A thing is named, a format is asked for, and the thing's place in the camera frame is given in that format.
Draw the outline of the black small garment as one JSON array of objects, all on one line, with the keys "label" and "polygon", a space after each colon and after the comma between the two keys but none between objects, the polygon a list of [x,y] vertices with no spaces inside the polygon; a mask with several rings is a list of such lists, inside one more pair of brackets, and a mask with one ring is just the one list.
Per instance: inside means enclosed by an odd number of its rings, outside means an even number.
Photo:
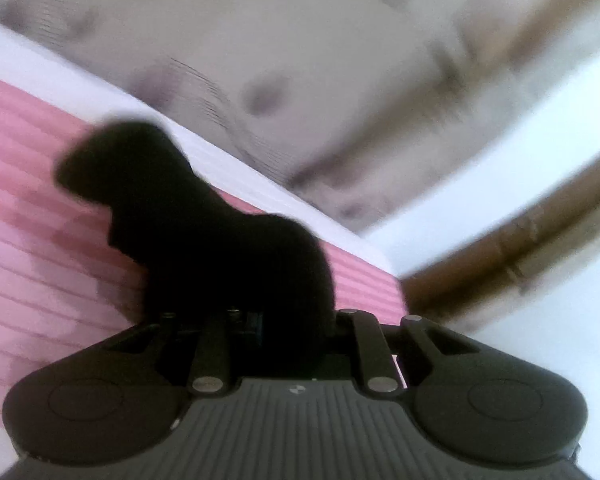
[{"label": "black small garment", "polygon": [[54,179],[109,208],[109,245],[144,271],[144,318],[210,335],[227,328],[249,375],[332,370],[335,292],[318,239],[289,218],[230,206],[163,128],[98,127],[62,156]]}]

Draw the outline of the brown wooden door frame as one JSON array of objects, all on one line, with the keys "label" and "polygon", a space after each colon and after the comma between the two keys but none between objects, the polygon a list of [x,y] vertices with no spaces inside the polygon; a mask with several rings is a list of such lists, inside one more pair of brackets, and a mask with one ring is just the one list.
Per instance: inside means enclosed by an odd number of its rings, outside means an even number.
[{"label": "brown wooden door frame", "polygon": [[600,242],[600,157],[518,216],[403,278],[408,310],[481,325],[536,292],[550,272]]}]

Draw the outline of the beige leaf-pattern curtain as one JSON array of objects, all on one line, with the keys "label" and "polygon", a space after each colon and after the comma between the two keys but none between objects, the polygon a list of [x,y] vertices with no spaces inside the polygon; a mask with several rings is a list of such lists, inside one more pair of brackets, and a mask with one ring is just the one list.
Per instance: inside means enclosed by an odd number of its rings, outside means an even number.
[{"label": "beige leaf-pattern curtain", "polygon": [[600,0],[0,0],[0,24],[356,232],[600,52]]}]

